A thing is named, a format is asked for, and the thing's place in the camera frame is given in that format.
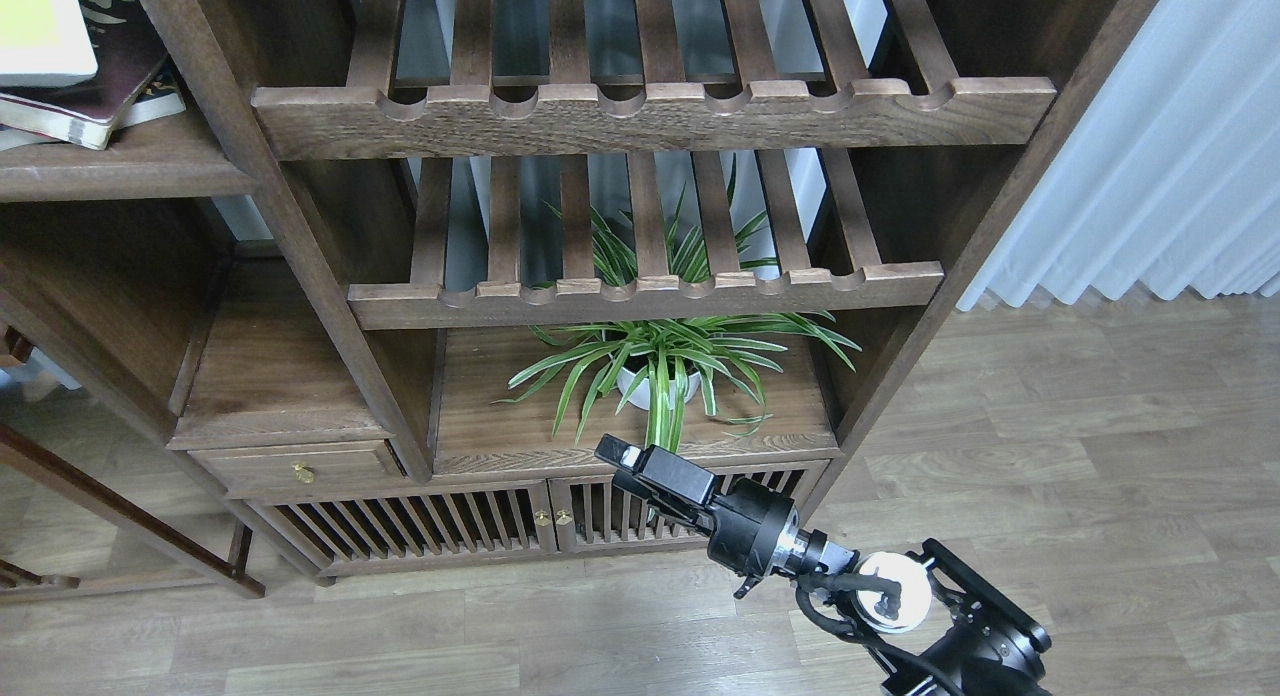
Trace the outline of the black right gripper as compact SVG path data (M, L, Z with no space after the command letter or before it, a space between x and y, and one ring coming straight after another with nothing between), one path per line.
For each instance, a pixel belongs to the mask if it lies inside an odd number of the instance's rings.
M598 459L613 464L612 485L640 500L637 532L673 523L708 537L707 555L746 582L794 578L806 548L797 545L791 496L750 478L713 494L716 476L663 447L635 447L605 432Z

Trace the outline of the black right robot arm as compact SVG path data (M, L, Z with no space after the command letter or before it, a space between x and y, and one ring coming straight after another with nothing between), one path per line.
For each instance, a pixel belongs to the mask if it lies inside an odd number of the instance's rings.
M1046 629L966 563L929 539L919 553L868 553L797 525L791 496L721 478L663 447L611 435L595 454L613 484L664 518L708 537L707 554L744 582L791 580L803 614L863 646L886 672L886 695L1038 695Z

